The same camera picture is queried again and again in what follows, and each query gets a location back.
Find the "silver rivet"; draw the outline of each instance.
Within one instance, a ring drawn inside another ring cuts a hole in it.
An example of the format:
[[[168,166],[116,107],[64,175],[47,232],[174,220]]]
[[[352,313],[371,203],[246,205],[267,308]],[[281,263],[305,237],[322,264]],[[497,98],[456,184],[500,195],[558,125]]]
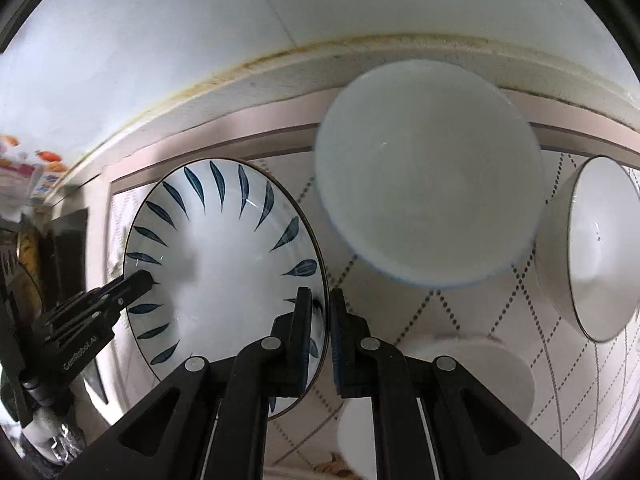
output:
[[[265,350],[275,350],[280,348],[280,340],[271,335],[269,337],[265,337],[260,344]]]
[[[436,359],[436,366],[444,372],[451,372],[456,369],[456,360],[448,355],[443,355]]]
[[[184,367],[190,372],[199,372],[204,368],[204,359],[202,357],[192,357],[187,359]]]
[[[375,337],[366,337],[360,342],[360,346],[365,350],[377,350],[380,348],[380,341]]]

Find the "diamond patterned tablecloth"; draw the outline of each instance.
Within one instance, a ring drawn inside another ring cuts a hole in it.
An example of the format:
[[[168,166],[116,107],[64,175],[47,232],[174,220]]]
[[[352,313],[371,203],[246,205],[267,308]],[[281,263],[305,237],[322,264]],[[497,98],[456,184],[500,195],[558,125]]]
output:
[[[547,200],[583,156],[543,151]],[[536,383],[530,427],[588,478],[619,442],[639,393],[638,313],[606,344],[588,342],[546,300],[538,284],[534,249],[502,275],[473,286],[429,290],[396,282],[354,254],[331,226],[314,186],[311,152],[254,161],[296,198],[318,238],[330,287],[341,286],[350,312],[367,319],[374,336],[399,343],[408,334],[487,335],[503,341],[532,370]],[[627,168],[638,187],[636,170]],[[121,270],[123,244],[151,185],[113,197],[108,264]],[[131,404],[153,385],[151,373],[120,319],[116,348]],[[336,396],[331,358],[318,382],[293,410],[269,423],[266,465],[313,468],[337,452],[342,400]]]

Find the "wall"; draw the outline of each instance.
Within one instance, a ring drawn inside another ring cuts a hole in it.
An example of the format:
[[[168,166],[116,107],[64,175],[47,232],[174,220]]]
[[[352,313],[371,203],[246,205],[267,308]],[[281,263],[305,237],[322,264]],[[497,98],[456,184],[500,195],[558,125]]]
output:
[[[582,0],[44,0],[0,57],[0,133],[72,166],[114,134],[135,133],[127,126],[140,117],[188,103],[201,82],[257,58],[416,32],[463,35],[465,47],[479,38],[513,45],[534,62],[539,52],[540,65],[564,60],[637,103],[635,75]],[[527,89],[527,74],[512,72],[514,86]],[[267,91],[260,100],[281,97]],[[200,117],[187,107],[163,135]]]

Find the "white plate with blue leaves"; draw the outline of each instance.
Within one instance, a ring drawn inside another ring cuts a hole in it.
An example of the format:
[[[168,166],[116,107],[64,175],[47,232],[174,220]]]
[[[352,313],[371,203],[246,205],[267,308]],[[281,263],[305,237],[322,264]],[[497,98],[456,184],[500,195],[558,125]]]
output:
[[[309,387],[328,343],[328,288],[318,244],[289,193],[257,168],[198,160],[149,192],[127,239],[124,276],[146,269],[152,289],[127,315],[159,380],[191,355],[217,361],[268,336],[299,286],[314,298]],[[272,401],[276,416],[296,399]]]

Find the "white round object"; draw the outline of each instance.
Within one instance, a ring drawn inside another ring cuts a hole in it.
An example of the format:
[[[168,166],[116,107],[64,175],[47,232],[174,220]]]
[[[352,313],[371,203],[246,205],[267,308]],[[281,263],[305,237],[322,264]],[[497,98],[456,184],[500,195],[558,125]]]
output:
[[[520,420],[528,421],[536,391],[533,374],[526,362],[500,343],[484,337],[416,339],[401,350],[425,361],[453,357]],[[377,478],[373,431],[370,398],[348,400],[338,420],[338,448],[349,466],[368,480]]]
[[[315,300],[308,385],[315,380],[328,341],[324,267],[302,211],[270,176],[220,158],[178,168],[140,206],[125,253],[125,277],[154,277],[127,315],[159,380],[191,355],[213,362],[269,336],[299,286]],[[270,414],[294,402],[277,399]]]
[[[545,210],[536,239],[540,285],[592,341],[613,339],[638,306],[639,224],[638,192],[606,156],[581,165]]]
[[[333,102],[316,140],[316,181],[354,252],[417,285],[476,282],[533,240],[540,147],[499,89],[460,67],[391,63]]]

